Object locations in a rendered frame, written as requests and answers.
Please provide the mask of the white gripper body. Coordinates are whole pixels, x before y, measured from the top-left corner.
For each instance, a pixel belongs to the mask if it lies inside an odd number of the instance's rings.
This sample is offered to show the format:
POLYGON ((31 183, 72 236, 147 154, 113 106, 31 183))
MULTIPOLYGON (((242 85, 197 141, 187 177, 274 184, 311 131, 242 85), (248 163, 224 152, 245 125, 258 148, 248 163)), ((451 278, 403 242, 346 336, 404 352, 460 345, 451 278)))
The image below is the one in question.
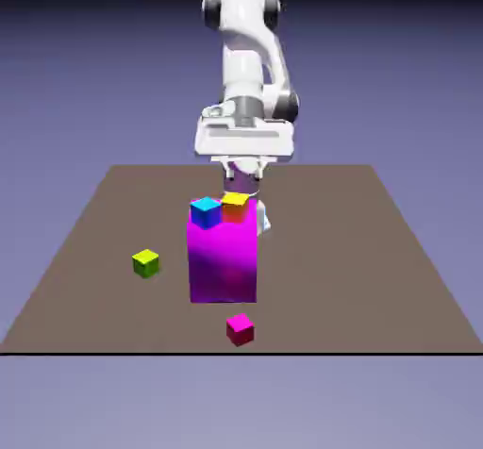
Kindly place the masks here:
POLYGON ((294 151, 293 124, 275 120, 254 120, 254 126, 235 125, 233 117, 201 118, 194 151, 211 157, 290 158, 294 151))

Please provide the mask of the small orange cube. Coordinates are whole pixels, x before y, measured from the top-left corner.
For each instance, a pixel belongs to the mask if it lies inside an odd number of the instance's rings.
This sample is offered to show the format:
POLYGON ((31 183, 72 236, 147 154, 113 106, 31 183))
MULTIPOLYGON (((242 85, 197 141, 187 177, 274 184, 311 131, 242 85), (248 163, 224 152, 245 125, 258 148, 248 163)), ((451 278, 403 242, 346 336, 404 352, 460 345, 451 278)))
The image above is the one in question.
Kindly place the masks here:
POLYGON ((221 203, 223 222, 241 224, 249 209, 249 195, 247 193, 227 191, 221 203))

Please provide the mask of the small blue cube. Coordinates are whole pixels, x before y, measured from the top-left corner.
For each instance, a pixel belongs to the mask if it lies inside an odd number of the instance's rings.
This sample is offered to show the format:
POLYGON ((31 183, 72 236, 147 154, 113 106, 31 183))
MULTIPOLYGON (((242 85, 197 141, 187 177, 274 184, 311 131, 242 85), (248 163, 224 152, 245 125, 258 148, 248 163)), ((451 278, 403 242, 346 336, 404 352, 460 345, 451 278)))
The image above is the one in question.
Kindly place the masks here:
POLYGON ((222 203, 211 197, 191 201, 190 215, 193 224, 210 229, 222 221, 222 203))

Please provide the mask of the small yellow-green cube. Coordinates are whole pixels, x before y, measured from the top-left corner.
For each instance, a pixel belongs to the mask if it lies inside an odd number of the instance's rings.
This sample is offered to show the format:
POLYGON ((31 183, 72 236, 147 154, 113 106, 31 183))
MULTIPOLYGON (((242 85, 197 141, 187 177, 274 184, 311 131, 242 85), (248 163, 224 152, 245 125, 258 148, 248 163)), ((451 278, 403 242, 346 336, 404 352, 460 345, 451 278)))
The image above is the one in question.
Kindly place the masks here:
POLYGON ((134 273, 142 278, 149 278, 159 271, 158 253, 144 249, 132 256, 134 273))

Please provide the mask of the small pink cube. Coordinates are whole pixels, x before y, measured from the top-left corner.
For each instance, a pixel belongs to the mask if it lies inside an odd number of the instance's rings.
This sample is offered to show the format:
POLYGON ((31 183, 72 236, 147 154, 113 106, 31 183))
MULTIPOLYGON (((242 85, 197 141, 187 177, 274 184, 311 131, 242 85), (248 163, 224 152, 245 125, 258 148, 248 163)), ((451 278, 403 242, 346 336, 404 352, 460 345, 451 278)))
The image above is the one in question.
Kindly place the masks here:
POLYGON ((245 313, 226 319, 226 335, 235 346, 242 346, 255 338, 255 326, 245 313))

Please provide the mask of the large magenta box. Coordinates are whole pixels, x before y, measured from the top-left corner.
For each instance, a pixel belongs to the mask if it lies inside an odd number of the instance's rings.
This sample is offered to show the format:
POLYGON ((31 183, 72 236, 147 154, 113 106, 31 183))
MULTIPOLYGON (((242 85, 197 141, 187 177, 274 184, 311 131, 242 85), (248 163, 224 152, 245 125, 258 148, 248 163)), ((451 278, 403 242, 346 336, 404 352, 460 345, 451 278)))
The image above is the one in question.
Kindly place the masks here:
POLYGON ((224 223, 210 229, 193 224, 189 212, 187 249, 190 301, 195 304, 257 301, 257 201, 241 224, 224 223))

